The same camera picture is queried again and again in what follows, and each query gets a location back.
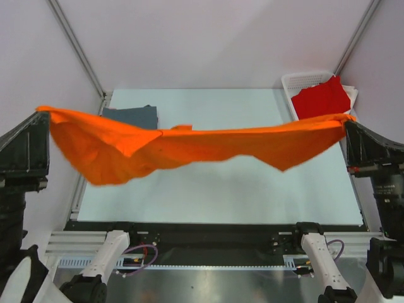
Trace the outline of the orange t-shirt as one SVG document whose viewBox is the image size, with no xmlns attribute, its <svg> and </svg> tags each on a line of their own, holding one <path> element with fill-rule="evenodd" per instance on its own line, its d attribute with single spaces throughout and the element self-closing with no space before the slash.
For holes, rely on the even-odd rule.
<svg viewBox="0 0 404 303">
<path fill-rule="evenodd" d="M 123 122 L 40 106 L 50 133 L 70 164 L 94 186 L 125 184 L 156 170 L 194 162 L 254 157 L 285 171 L 326 151 L 345 136 L 348 114 L 330 114 L 279 126 L 197 131 L 190 125 L 142 129 Z"/>
</svg>

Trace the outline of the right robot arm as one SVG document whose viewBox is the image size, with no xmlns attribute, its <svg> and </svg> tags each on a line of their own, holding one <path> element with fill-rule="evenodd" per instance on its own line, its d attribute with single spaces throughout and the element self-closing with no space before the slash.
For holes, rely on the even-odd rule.
<svg viewBox="0 0 404 303">
<path fill-rule="evenodd" d="M 323 290 L 318 302 L 403 302 L 403 144 L 357 122 L 346 122 L 347 170 L 371 181 L 379 237 L 371 237 L 365 258 L 351 261 L 343 276 L 320 224 L 299 222 L 292 248 L 305 253 Z"/>
</svg>

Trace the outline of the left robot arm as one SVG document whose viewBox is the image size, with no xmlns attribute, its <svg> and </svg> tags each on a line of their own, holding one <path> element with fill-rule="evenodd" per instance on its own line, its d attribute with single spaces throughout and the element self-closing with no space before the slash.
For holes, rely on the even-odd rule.
<svg viewBox="0 0 404 303">
<path fill-rule="evenodd" d="M 50 118 L 36 112 L 1 136 L 1 302 L 106 302 L 109 278 L 124 251 L 140 238 L 130 230 L 108 232 L 82 270 L 62 276 L 62 258 L 43 262 L 36 244 L 23 248 L 27 193 L 48 184 Z"/>
</svg>

